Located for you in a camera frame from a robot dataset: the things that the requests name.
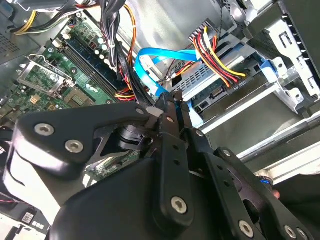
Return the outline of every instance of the capacitor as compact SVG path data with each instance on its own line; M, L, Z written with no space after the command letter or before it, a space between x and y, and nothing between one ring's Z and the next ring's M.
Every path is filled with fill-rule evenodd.
M100 37L100 38L98 38L98 43L99 44L104 44L105 40L102 37Z
M101 45L101 49L102 49L103 51L106 51L106 50L108 49L108 47L107 47L107 45L103 44L103 45Z

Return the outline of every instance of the label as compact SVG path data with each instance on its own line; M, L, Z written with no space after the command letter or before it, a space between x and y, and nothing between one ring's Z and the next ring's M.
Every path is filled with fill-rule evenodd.
M22 218L22 222L26 223L26 224L30 224L32 219L34 218L35 215L26 212L26 214L24 215L24 217Z

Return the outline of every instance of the motherboard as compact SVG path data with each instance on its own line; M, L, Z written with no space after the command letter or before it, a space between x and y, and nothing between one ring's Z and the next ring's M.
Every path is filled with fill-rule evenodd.
M109 50L97 23L84 12L70 18L59 34L29 54L17 81L0 101L0 126L13 129L27 113L117 103L127 85L110 68ZM138 152L101 161L87 174L100 180L131 163Z

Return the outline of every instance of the silver screw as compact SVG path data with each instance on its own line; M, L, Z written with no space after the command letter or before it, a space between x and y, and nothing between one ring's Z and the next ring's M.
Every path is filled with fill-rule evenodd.
M284 226L284 230L292 239L296 239L297 238L296 233L292 230L291 227L285 225Z
M204 134L201 132L201 131L199 131L199 130L197 130L197 131L195 131L196 132L196 134L198 134L200 137L203 137L204 136Z
M227 157L231 157L231 153L228 150L223 150L223 153L227 156Z
M70 153L78 154L84 150L84 145L78 140L69 140L65 143L65 149Z
M145 114L145 112L142 111L140 108L137 108L135 111L136 111L138 114Z
M252 230L252 227L247 223L246 221L239 221L239 227L241 232L244 233L248 238L253 238L254 237L254 231Z
M169 116L167 116L166 119L167 119L169 122L171 122L171 123L174 123L174 122L175 122L175 121L174 121L171 117L169 117Z
M34 131L41 136L50 136L54 134L55 129L53 126L46 123L39 123L35 125Z
M307 234L305 234L305 232L304 231L302 231L300 228L296 228L296 230L298 231L298 233L302 236L302 238L304 239L304 240L309 240L309 238L308 238L308 236L307 236Z
M174 196L171 199L171 206L179 214L185 214L188 209L186 202L181 197L178 197L178 196Z

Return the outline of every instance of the red wire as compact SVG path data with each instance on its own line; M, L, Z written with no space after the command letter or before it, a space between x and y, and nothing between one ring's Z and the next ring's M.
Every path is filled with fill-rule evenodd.
M15 201L5 201L5 200L0 200L0 203L15 203Z
M202 46L201 42L200 42L200 33L198 34L198 43L199 46L201 48L201 50L204 52L205 56L209 59L209 61L215 66L215 68L217 68L220 71L219 67L217 66L217 64L215 63L215 61L212 60L211 56L206 52L206 50L204 49L204 47ZM224 75L226 75L227 77L231 78L234 82L238 82L238 80L234 77L231 76L230 74L228 74L227 72L223 72Z
M123 102L129 102L129 101L135 100L136 97L135 97L135 96L130 97L130 98L121 98L121 97L118 97L118 99L119 99L120 101L123 101Z

